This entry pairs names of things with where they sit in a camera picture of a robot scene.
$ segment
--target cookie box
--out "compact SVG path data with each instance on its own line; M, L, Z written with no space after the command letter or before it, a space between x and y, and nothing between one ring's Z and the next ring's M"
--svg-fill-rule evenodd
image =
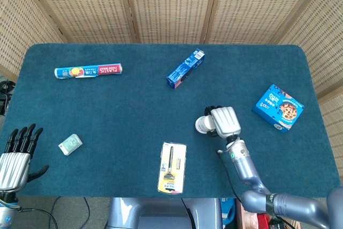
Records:
M252 111L280 132L286 132L294 125L304 108L303 104L272 84Z
M172 87L178 87L191 72L198 67L205 59L205 53L196 49L185 61L182 62L170 75L167 76L167 83Z

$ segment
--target floor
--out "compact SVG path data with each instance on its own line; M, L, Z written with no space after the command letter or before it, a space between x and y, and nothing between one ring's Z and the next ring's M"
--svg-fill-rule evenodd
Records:
M4 123L3 116L0 115L0 131ZM90 217L84 225L88 217L87 204L82 197L61 197L53 205L58 196L55 197L30 197L19 196L19 204L23 208L37 208L53 212L57 220L58 227L61 229L104 229L108 218L110 198L86 198L90 208ZM326 202L325 198L319 199L321 202ZM54 224L51 221L49 227L49 217L41 212L25 212L16 214L12 229L37 229L47 228L54 229ZM302 225L303 229L312 229L314 227Z

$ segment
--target robot forearm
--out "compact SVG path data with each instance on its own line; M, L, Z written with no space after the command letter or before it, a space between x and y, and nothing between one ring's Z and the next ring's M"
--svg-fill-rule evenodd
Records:
M284 216L292 220L316 226L329 228L327 208L317 200L289 194L264 195L252 190L243 193L242 205L252 213L269 213Z
M257 173L255 165L252 162L249 151L242 139L237 140L229 148L231 160L235 165L240 179L258 193L270 194L270 191L264 186Z

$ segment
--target silver robotic hand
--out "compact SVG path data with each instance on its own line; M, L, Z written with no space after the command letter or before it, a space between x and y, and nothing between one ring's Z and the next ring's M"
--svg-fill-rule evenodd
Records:
M44 166L36 173L28 173L30 160L43 131L43 128L40 128L32 135L34 128L35 124L20 131L15 129L0 157L0 229L9 229L15 212L20 210L16 193L22 190L26 183L42 176L49 168Z
M241 127L232 107L207 107L195 127L202 134L226 139L226 150L218 153L229 152L240 179L252 188L242 194L244 209L288 217L322 229L343 227L343 188L330 192L327 207L310 198L270 193L255 169L244 140L239 138Z

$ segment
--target woven room divider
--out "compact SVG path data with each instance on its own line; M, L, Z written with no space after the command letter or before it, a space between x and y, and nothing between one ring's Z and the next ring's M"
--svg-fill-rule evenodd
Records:
M136 42L128 0L41 0L69 42Z
M0 70L17 80L26 50L65 39L34 0L0 0Z
M199 43L208 0L129 0L142 43Z
M318 94L342 82L343 0L312 0L280 43L305 51Z
M298 0L218 0L208 43L266 44Z
M337 169L343 182L343 86L336 94L319 100Z

